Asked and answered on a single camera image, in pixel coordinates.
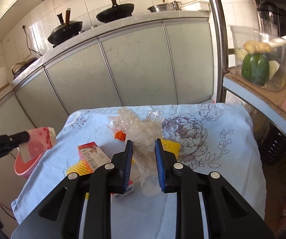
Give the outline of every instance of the green bell pepper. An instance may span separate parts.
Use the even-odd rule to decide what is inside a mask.
[[[269,60],[264,54],[247,54],[241,75],[253,84],[264,86],[269,79]]]

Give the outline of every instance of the power cord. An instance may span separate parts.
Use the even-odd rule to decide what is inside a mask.
[[[4,206],[6,209],[10,210],[11,212],[13,212],[13,211],[12,211],[11,209],[9,209],[6,205],[4,205],[4,204],[2,204],[2,203],[1,203],[1,205]]]
[[[11,217],[11,218],[13,218],[14,220],[16,220],[16,218],[13,217],[13,216],[11,216],[8,212],[6,212],[5,209],[4,209],[2,206],[1,206],[1,208],[2,208],[2,210],[3,210],[9,217]]]
[[[25,36],[26,36],[26,46],[28,47],[28,50],[33,51],[33,52],[35,52],[36,54],[42,56],[39,52],[37,52],[37,51],[35,51],[35,50],[29,48],[28,35],[26,34],[25,25],[22,26],[22,29],[24,30],[24,33],[25,33]]]

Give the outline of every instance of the cabinet door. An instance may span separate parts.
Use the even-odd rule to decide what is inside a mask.
[[[102,46],[124,106],[177,104],[163,26],[122,34]]]
[[[61,60],[47,72],[69,114],[122,106],[98,43]]]
[[[26,180],[17,176],[14,173],[14,161],[12,155],[7,155],[0,158],[0,202],[11,208],[11,202],[18,197]],[[10,238],[18,223],[10,218],[5,212],[0,209],[0,218],[4,227],[2,231]]]
[[[13,135],[33,128],[13,94],[0,101],[0,135]],[[14,149],[11,153],[16,156],[18,151]]]
[[[198,103],[213,94],[213,53],[206,21],[165,22],[179,104]]]
[[[37,127],[52,127],[56,134],[61,131],[68,115],[45,72],[41,72],[16,90],[16,95]]]

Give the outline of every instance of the clear plastic container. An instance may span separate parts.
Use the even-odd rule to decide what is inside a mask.
[[[254,40],[268,43],[279,38],[253,28],[231,26],[235,50],[236,73],[262,89],[280,92],[286,81],[286,45],[270,53],[248,54],[243,45]]]

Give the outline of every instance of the dark glass bottle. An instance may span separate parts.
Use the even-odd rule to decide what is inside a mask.
[[[269,131],[258,147],[263,164],[277,164],[286,152],[286,137],[272,123]]]

